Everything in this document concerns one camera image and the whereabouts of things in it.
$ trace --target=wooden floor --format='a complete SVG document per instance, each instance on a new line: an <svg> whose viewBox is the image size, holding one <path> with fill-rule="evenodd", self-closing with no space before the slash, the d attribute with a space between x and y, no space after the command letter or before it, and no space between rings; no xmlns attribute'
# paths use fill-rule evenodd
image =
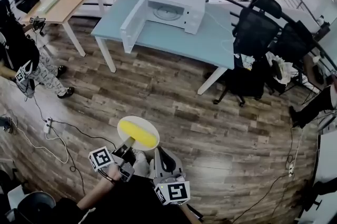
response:
<svg viewBox="0 0 337 224"><path fill-rule="evenodd" d="M76 94L60 100L38 86L35 97L45 118L68 122L116 144L121 143L116 126L122 117L135 115L149 120L160 133L161 145L182 160L191 184L190 204L205 215L206 223L238 217L266 194L277 177L287 174L285 161L291 144L288 106L299 107L309 91L295 87L281 97L265 92L260 101L246 98L244 108L228 94L216 106L212 99L220 95L221 85L213 85L201 96L196 93L204 82L203 74L213 66L144 47L125 54L120 43L108 42L117 68L112 74L90 35L96 23L71 19L86 57L79 55L62 27L46 28L48 52L57 64L69 68L61 81L74 86ZM45 146L65 160L61 142L44 139L44 122L34 100L25 102L15 85L2 78L0 86L0 112L11 109L19 128L36 146ZM66 141L89 191L100 176L92 171L88 152L100 146L112 149L111 145L86 138L69 126L53 126ZM268 196L235 223L292 223L298 216L300 208L291 206L300 197L296 191L312 176L315 123L304 132L293 181L288 177L278 180ZM293 131L293 155L300 134L301 130ZM0 157L13 158L37 189L56 199L82 197L81 180L77 172L70 172L70 161L64 165L46 151L34 149L18 131L14 135L1 131L0 143ZM271 219L288 184L283 202Z"/></svg>

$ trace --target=light blue table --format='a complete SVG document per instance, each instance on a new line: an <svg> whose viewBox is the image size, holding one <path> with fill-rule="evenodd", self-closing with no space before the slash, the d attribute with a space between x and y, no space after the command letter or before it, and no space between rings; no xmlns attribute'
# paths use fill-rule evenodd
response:
<svg viewBox="0 0 337 224"><path fill-rule="evenodd" d="M104 39L122 41L120 28L139 0L117 0L91 32L112 72L116 67ZM136 45L194 58L218 66L199 88L203 94L227 69L234 68L233 35L230 12L218 4L206 4L197 34L184 29L146 21Z"/></svg>

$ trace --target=yellow sponge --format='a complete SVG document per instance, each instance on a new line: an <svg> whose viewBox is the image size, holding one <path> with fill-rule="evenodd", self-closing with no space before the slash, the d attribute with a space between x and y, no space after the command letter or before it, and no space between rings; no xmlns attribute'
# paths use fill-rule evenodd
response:
<svg viewBox="0 0 337 224"><path fill-rule="evenodd" d="M155 135L130 121L122 120L120 127L127 135L130 135L144 146L152 148L157 145L157 137Z"/></svg>

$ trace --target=power strip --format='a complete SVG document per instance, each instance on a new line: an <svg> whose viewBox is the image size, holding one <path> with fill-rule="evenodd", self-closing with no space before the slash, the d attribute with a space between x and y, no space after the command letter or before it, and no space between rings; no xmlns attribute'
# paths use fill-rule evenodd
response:
<svg viewBox="0 0 337 224"><path fill-rule="evenodd" d="M294 162L292 161L289 165L289 169L288 169L288 173L289 173L289 177L292 177L294 174Z"/></svg>
<svg viewBox="0 0 337 224"><path fill-rule="evenodd" d="M49 134L51 131L51 126L52 126L53 119L51 117L47 118L47 122L44 124L43 132L46 134Z"/></svg>

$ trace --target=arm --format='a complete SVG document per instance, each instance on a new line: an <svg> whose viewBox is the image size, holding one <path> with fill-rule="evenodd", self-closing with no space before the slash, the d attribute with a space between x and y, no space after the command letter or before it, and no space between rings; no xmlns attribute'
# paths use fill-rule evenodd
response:
<svg viewBox="0 0 337 224"><path fill-rule="evenodd" d="M187 207L187 204L184 203L183 205L180 205L179 207L183 211L185 216L188 218L188 220L191 222L191 224L201 224L201 222L198 220L195 214L192 213L190 209Z"/></svg>
<svg viewBox="0 0 337 224"><path fill-rule="evenodd" d="M117 165L111 164L109 166L108 176L116 181L120 180L122 175L120 174ZM112 190L113 187L113 183L105 178L102 178L96 185L96 187L87 195L85 195L82 200L79 201L77 206L81 210L93 208L98 201L100 201L106 194L108 194Z"/></svg>
<svg viewBox="0 0 337 224"><path fill-rule="evenodd" d="M0 76L6 78L6 79L11 79L11 78L14 78L16 75L16 72L7 68L5 66L5 62L4 60L2 59L1 62L0 62Z"/></svg>
<svg viewBox="0 0 337 224"><path fill-rule="evenodd" d="M33 24L28 24L28 25L26 25L26 26L23 27L23 32L26 33L30 29L32 29L33 27L34 27Z"/></svg>

